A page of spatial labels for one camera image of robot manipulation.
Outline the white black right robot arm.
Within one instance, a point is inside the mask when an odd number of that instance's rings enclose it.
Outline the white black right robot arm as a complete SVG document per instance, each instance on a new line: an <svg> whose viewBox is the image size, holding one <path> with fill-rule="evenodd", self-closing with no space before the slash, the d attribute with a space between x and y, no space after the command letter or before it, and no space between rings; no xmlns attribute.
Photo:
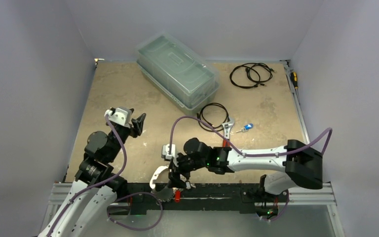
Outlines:
<svg viewBox="0 0 379 237"><path fill-rule="evenodd" d="M241 150L231 147L209 147L197 138L189 139L184 153L175 145L162 147L161 156L169 161L169 188L189 189L191 172L206 168L218 175L244 170L272 170L261 177L257 194L269 201L283 191L301 187L319 190L323 187L323 155L299 140L288 140L285 146L272 149Z"/></svg>

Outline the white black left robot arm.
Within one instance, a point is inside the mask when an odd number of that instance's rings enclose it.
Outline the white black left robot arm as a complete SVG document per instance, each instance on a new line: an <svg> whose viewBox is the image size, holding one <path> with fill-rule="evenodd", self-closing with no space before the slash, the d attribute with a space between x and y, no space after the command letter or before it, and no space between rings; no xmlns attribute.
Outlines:
<svg viewBox="0 0 379 237"><path fill-rule="evenodd" d="M105 112L109 133L95 131L87 138L84 158L75 180L55 216L41 231L41 237L79 237L114 201L128 195L127 180L113 173L111 163L128 137L137 138L143 132L146 114L131 118L133 109L110 108Z"/></svg>

